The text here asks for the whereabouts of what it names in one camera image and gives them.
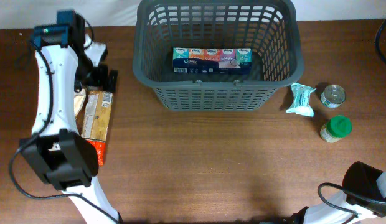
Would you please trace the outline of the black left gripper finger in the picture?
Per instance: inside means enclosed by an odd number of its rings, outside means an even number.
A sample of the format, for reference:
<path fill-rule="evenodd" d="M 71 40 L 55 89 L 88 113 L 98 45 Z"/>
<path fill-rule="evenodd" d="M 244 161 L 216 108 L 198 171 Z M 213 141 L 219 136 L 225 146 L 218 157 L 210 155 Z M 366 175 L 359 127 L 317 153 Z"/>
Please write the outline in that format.
<path fill-rule="evenodd" d="M 102 89 L 105 89 L 107 86 L 107 79 L 108 79 L 108 66 L 105 64 L 99 64 L 95 68 L 95 81 L 96 86 L 100 87 Z"/>
<path fill-rule="evenodd" d="M 117 70 L 110 70 L 108 74 L 108 78 L 106 81 L 106 91 L 115 93 L 116 92 L 116 84 L 118 80 L 118 71 Z"/>

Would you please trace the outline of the beige paper bag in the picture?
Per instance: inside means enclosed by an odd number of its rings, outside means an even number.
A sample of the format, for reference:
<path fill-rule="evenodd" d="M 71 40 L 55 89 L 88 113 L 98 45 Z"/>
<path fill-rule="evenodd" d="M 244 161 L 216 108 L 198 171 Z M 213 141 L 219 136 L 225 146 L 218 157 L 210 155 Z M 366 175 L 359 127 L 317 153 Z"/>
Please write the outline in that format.
<path fill-rule="evenodd" d="M 86 89 L 82 88 L 78 93 L 74 93 L 74 117 L 77 117 L 81 109 L 83 108 L 85 99 L 87 96 Z"/>

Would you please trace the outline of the orange pasta package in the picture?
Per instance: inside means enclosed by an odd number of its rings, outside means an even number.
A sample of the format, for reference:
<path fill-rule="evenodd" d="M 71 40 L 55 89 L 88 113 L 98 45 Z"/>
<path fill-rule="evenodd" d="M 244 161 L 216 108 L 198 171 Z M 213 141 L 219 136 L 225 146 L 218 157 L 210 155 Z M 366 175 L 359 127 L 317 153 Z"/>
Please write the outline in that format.
<path fill-rule="evenodd" d="M 81 136 L 95 149 L 98 164 L 105 161 L 106 139 L 111 118 L 113 94 L 107 91 L 93 90 L 88 94 Z"/>

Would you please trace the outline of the tissue multipack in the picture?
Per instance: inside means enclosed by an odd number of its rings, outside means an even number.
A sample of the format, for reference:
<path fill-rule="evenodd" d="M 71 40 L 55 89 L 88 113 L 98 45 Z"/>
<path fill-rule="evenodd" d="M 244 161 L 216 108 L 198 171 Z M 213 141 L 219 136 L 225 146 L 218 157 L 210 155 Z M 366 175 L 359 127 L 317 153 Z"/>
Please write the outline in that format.
<path fill-rule="evenodd" d="M 174 47 L 172 67 L 176 73 L 227 73 L 246 75 L 252 67 L 252 50 Z"/>

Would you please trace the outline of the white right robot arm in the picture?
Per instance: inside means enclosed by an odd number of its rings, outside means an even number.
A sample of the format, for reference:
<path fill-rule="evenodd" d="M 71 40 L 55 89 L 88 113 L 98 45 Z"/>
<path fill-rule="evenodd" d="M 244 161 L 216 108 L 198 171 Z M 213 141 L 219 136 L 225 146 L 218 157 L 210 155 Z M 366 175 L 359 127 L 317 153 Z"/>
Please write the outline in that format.
<path fill-rule="evenodd" d="M 347 168 L 386 167 L 386 68 L 314 72 L 307 84 L 347 88 L 341 113 L 352 134 L 330 144 L 319 129 L 334 112 L 315 103 L 312 118 L 287 114 L 278 91 L 253 111 L 171 111 L 134 75 L 118 81 L 106 159 L 106 186 L 126 221 L 220 222 L 289 215 L 311 203 L 359 211 L 340 192 Z"/>

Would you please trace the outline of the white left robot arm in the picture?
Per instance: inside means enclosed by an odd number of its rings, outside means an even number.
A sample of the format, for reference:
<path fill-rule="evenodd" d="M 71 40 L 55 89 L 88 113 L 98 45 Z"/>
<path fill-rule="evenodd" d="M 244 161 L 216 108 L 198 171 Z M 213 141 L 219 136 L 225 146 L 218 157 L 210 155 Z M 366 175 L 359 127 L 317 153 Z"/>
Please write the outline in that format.
<path fill-rule="evenodd" d="M 57 12 L 54 24 L 36 26 L 31 36 L 39 71 L 38 107 L 32 135 L 22 139 L 23 156 L 38 178 L 68 197 L 87 223 L 121 223 L 98 181 L 94 146 L 78 132 L 74 96 L 84 87 L 106 92 L 109 105 L 118 72 L 104 64 L 105 44 L 86 34 L 90 24 L 72 9 Z"/>

